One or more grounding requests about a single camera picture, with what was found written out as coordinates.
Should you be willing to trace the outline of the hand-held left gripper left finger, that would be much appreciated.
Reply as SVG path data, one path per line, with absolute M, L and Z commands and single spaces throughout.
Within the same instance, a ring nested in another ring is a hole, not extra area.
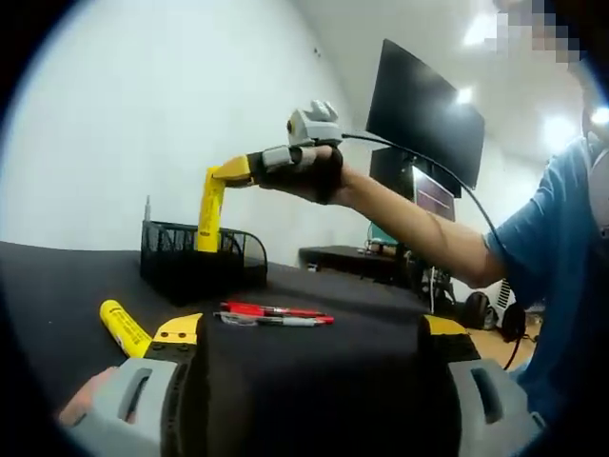
M 70 434 L 94 456 L 205 453 L 205 326 L 200 313 L 149 335 L 125 311 L 103 324 L 127 359 L 93 395 Z

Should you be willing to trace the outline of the person's right hand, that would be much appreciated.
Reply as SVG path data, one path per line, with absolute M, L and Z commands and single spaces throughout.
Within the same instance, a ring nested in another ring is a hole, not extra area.
M 295 148 L 296 165 L 268 172 L 259 187 L 288 193 L 320 205 L 343 205 L 350 169 L 336 147 Z

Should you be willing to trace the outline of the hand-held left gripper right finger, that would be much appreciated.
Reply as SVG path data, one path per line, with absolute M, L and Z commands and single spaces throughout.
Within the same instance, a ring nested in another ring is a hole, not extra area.
M 527 395 L 482 358 L 461 324 L 425 314 L 418 324 L 423 443 L 433 456 L 515 456 L 545 429 Z

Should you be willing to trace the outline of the person's left hand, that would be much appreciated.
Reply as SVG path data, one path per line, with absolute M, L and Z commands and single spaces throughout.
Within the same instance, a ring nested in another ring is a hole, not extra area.
M 117 369 L 109 367 L 89 378 L 59 412 L 58 422 L 66 427 L 76 425 L 91 408 L 94 393 Z

